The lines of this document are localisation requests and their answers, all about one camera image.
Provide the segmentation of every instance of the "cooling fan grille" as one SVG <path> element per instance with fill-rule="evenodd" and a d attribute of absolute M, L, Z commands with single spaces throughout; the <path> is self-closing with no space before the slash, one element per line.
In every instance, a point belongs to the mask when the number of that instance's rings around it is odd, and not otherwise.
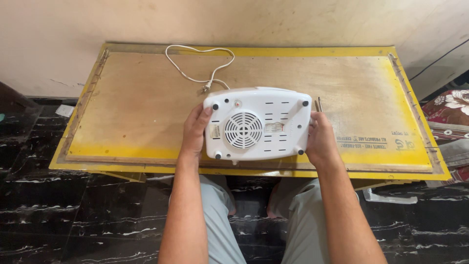
<path fill-rule="evenodd" d="M 225 126 L 225 137 L 235 148 L 250 148 L 262 136 L 262 124 L 257 116 L 242 112 L 236 114 Z"/>

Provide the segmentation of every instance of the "bare foot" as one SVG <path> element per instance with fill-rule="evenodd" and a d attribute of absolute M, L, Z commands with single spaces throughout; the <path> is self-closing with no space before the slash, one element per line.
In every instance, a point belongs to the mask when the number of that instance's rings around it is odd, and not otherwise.
<path fill-rule="evenodd" d="M 277 192 L 277 189 L 279 188 L 279 184 L 280 183 L 277 183 L 273 187 L 272 192 L 270 193 L 269 204 L 267 205 L 267 216 L 270 217 L 270 218 L 277 218 L 277 216 L 270 210 L 270 200 L 272 199 L 272 194 Z"/>
<path fill-rule="evenodd" d="M 229 211 L 229 212 L 228 212 L 228 215 L 229 215 L 229 216 L 234 216 L 235 213 L 236 213 L 236 206 L 234 207 L 234 209 L 233 209 L 232 211 Z"/>

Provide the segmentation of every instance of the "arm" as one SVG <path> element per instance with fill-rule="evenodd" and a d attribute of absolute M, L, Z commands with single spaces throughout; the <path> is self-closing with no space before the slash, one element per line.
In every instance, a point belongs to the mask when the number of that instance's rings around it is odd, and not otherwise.
<path fill-rule="evenodd" d="M 331 263 L 387 263 L 356 198 L 332 125 L 322 112 L 311 117 L 306 154 L 318 171 Z"/>
<path fill-rule="evenodd" d="M 211 108 L 203 109 L 199 104 L 184 123 L 184 137 L 159 251 L 160 264 L 208 263 L 207 229 L 198 167 L 204 128 L 211 115 Z"/>

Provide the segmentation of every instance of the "gray cloth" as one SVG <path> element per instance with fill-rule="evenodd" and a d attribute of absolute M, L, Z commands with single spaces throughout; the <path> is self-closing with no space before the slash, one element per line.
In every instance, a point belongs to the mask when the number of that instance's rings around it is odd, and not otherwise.
<path fill-rule="evenodd" d="M 224 176 L 200 175 L 210 264 L 245 264 L 228 222 L 234 199 Z M 318 179 L 283 178 L 272 195 L 271 210 L 287 217 L 287 248 L 282 264 L 329 263 L 324 206 Z"/>
<path fill-rule="evenodd" d="M 469 139 L 460 139 L 438 145 L 448 168 L 457 168 L 469 164 Z"/>

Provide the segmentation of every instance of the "beige wall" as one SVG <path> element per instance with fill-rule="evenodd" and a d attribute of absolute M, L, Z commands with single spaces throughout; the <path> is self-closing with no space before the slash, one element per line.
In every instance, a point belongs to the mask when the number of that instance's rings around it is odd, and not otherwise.
<path fill-rule="evenodd" d="M 77 97 L 106 41 L 396 45 L 412 77 L 468 39 L 468 22 L 467 0 L 3 0 L 0 81 L 25 95 Z M 469 69 L 468 51 L 469 43 L 412 81 L 417 96 Z"/>

